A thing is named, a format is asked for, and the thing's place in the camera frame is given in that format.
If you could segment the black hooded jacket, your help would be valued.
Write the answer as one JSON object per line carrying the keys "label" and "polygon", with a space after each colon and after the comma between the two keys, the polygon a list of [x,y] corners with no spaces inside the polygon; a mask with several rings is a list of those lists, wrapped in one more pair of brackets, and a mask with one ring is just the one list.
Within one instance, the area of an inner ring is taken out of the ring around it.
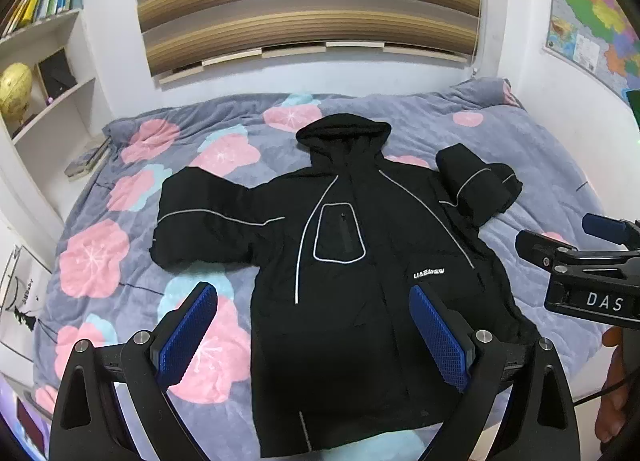
{"label": "black hooded jacket", "polygon": [[165,181],[152,260],[257,268],[250,300],[253,421],[265,458],[445,421],[442,380],[409,313],[432,289],[475,329],[537,339],[480,227],[522,185],[457,144],[434,169],[387,160],[390,125],[333,114],[299,130],[310,166],[252,188],[198,166]]}

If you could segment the grey floral bed blanket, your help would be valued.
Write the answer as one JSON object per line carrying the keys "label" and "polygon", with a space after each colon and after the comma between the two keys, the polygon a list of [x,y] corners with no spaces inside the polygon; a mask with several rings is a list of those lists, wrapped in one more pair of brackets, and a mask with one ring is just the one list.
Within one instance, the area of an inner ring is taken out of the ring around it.
{"label": "grey floral bed blanket", "polygon": [[480,231],[509,276],[515,302],[553,341],[569,377],[597,354],[602,325],[544,308],[544,273],[516,254],[530,229],[578,247],[602,241],[582,230],[600,208],[585,174],[562,145],[524,110],[501,79],[469,80],[435,93],[405,96],[236,95],[157,109],[107,125],[111,155],[66,220],[35,338],[35,400],[52,411],[75,343],[113,345],[156,325],[201,281],[212,283],[219,311],[171,399],[205,452],[219,460],[255,460],[258,439],[250,398],[250,295],[256,269],[182,266],[173,273],[149,255],[163,181],[201,166],[254,187],[308,166],[296,132],[329,114],[359,114],[392,128],[387,159],[434,168],[437,152],[463,144],[480,158],[512,166],[524,185],[506,213]]}

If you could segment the white poster with drawing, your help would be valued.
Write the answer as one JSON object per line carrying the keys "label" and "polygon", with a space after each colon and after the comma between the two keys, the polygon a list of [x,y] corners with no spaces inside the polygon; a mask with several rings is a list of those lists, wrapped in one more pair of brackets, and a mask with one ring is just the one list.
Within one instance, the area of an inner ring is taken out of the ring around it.
{"label": "white poster with drawing", "polygon": [[14,247],[1,277],[3,343],[19,348],[32,340],[50,278],[51,270],[28,247]]}

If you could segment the book on low shelf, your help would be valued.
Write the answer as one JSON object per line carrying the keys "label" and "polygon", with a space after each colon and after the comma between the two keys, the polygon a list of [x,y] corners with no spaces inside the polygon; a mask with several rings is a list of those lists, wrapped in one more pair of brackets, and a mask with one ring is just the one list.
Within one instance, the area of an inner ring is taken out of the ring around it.
{"label": "book on low shelf", "polygon": [[67,164],[64,174],[70,181],[89,174],[110,147],[110,137],[96,136],[89,140],[80,154]]}

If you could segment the white bookshelf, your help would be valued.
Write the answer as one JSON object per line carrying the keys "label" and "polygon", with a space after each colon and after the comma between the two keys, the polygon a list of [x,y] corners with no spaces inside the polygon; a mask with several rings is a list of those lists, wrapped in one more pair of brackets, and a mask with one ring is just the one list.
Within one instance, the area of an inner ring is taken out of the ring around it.
{"label": "white bookshelf", "polygon": [[[1,0],[1,20],[14,1]],[[48,103],[36,65],[61,47],[77,84]],[[84,8],[1,39],[2,72],[14,62],[32,70],[32,95],[20,123],[1,117],[1,241],[24,244],[51,266],[66,218],[88,180],[85,175],[70,181],[64,170],[112,118]]]}

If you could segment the golden globe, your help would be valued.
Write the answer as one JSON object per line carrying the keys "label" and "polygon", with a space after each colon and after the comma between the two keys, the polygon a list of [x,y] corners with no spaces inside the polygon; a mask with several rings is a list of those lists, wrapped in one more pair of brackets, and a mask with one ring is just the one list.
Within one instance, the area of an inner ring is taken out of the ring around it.
{"label": "golden globe", "polygon": [[20,123],[32,95],[32,70],[23,62],[14,62],[1,74],[1,114],[9,123]]}

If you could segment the colourful wall map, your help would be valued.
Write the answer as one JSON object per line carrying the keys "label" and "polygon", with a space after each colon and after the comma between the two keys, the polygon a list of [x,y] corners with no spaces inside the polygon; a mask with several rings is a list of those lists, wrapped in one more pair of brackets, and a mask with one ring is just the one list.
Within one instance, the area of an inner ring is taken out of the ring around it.
{"label": "colourful wall map", "polygon": [[639,88],[639,37],[616,0],[551,0],[546,47],[623,102]]}

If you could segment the black picture frame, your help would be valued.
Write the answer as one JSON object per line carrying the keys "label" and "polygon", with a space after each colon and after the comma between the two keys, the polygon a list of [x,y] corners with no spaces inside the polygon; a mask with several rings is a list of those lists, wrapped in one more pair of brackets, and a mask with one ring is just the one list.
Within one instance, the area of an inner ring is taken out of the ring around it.
{"label": "black picture frame", "polygon": [[77,84],[64,47],[38,62],[36,70],[44,98],[48,103],[53,102]]}

